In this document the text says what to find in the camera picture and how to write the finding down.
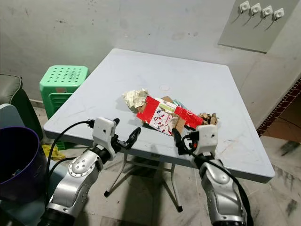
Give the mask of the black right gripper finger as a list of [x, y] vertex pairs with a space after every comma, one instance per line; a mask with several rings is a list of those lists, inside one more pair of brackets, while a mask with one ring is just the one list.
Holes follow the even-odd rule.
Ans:
[[175, 129], [175, 146], [178, 149], [179, 153], [187, 153], [188, 152], [188, 150], [185, 146], [185, 142], [183, 141], [183, 138], [177, 129]]
[[172, 129], [172, 134], [174, 137], [174, 143], [176, 148], [178, 149], [178, 154], [183, 155], [183, 141], [182, 136], [177, 129]]

